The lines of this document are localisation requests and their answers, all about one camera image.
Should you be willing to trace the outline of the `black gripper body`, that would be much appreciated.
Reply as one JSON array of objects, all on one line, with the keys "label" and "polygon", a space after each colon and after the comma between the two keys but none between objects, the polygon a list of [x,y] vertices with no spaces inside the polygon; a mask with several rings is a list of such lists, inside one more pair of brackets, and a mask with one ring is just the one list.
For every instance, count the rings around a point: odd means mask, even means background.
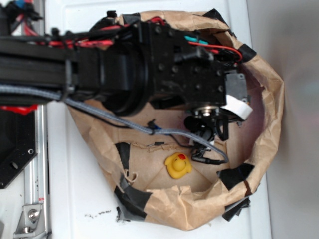
[{"label": "black gripper body", "polygon": [[150,23],[153,91],[149,102],[159,110],[190,111],[186,128],[229,137],[228,125],[252,112],[239,51],[204,43],[200,37],[167,24]]}]

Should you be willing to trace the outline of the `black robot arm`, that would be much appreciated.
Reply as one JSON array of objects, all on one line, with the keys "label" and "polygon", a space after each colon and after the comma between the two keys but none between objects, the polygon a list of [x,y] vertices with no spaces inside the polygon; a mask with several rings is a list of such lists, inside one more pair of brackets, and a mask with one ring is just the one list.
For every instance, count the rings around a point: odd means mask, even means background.
[{"label": "black robot arm", "polygon": [[161,18],[91,32],[3,36],[0,82],[95,99],[117,116],[158,110],[192,112],[221,140],[228,124],[245,121],[249,105],[242,54],[213,45],[200,33],[172,28]]}]

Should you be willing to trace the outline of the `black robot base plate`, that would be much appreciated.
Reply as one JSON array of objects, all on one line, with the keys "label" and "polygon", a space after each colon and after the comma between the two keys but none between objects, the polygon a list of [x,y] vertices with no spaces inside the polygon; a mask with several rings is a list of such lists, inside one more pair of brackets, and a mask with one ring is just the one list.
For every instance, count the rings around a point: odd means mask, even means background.
[{"label": "black robot base plate", "polygon": [[5,189],[37,155],[35,112],[0,111],[0,188]]}]

